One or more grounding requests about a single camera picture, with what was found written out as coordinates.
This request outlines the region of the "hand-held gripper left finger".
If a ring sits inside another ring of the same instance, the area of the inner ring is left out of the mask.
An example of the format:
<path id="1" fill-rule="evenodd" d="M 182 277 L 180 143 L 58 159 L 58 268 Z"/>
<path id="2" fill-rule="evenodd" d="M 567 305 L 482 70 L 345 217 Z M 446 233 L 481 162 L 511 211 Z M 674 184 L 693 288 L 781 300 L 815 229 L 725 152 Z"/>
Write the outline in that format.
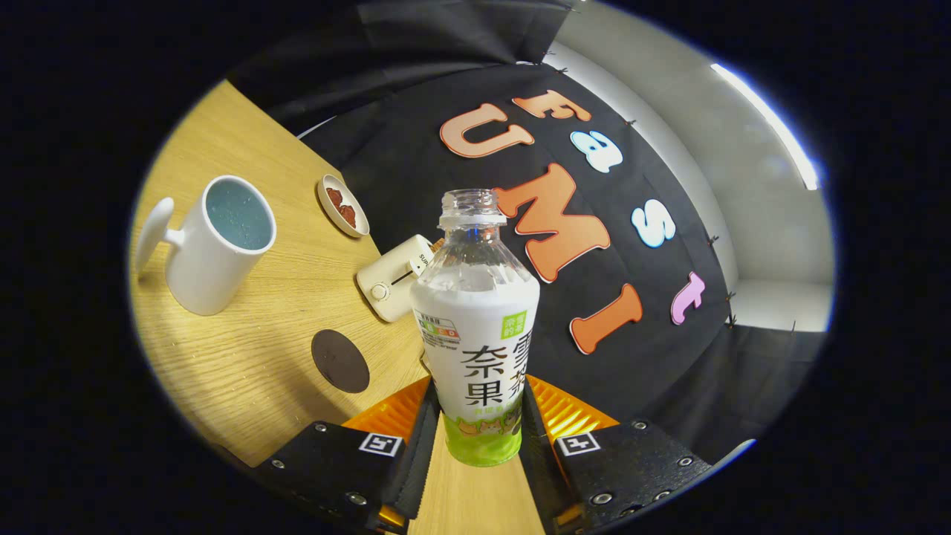
<path id="1" fill-rule="evenodd" d="M 349 533 L 405 533 L 418 517 L 441 408 L 417 380 L 344 424 L 313 422 L 257 480 Z"/>

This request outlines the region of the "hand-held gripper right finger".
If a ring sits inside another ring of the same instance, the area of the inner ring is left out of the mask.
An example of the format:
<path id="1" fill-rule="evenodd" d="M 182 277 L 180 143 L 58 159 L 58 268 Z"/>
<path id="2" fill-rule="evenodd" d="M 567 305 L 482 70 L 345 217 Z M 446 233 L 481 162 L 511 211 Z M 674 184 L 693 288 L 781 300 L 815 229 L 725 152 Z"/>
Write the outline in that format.
<path id="1" fill-rule="evenodd" d="M 525 386 L 520 460 L 544 532 L 608 532 L 713 474 L 646 418 L 618 422 L 533 376 Z"/>

